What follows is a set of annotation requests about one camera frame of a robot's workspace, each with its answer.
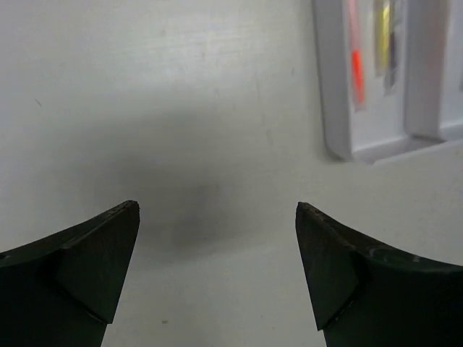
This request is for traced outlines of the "yellow pen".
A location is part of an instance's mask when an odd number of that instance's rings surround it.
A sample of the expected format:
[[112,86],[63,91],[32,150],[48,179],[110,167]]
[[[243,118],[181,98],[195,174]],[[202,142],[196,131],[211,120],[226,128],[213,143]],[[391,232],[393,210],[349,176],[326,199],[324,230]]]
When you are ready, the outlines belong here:
[[385,76],[388,68],[390,19],[390,1],[375,0],[373,2],[373,43],[377,76]]

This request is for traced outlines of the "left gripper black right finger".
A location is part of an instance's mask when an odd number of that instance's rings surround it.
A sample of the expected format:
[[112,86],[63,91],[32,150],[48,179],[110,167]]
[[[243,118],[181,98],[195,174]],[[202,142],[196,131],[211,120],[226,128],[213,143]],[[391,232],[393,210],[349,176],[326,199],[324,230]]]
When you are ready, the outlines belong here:
[[462,267],[402,251],[314,206],[295,227],[315,324],[328,346],[460,346]]

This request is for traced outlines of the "grey pen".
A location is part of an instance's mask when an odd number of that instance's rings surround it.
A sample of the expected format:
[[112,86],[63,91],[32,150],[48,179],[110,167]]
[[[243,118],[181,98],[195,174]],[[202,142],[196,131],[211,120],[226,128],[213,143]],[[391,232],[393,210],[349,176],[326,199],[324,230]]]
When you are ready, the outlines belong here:
[[392,94],[397,80],[399,65],[399,34],[401,23],[401,2],[385,1],[383,18],[386,30],[386,67],[384,77],[384,87],[386,94]]

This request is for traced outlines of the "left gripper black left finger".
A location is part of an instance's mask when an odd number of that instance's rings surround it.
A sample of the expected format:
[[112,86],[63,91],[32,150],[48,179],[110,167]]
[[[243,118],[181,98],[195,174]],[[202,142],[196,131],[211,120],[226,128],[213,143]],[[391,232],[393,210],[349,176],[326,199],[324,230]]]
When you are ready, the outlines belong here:
[[114,321],[140,225],[128,200],[1,253],[2,346],[100,346]]

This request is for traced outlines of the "orange pen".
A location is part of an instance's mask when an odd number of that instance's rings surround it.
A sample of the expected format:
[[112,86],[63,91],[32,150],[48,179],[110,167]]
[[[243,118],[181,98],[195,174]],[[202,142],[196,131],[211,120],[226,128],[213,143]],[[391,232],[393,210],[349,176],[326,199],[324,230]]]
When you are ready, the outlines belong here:
[[362,64],[362,49],[360,24],[357,16],[357,2],[347,2],[349,13],[350,59],[352,73],[353,102],[356,110],[360,110],[365,103],[365,81]]

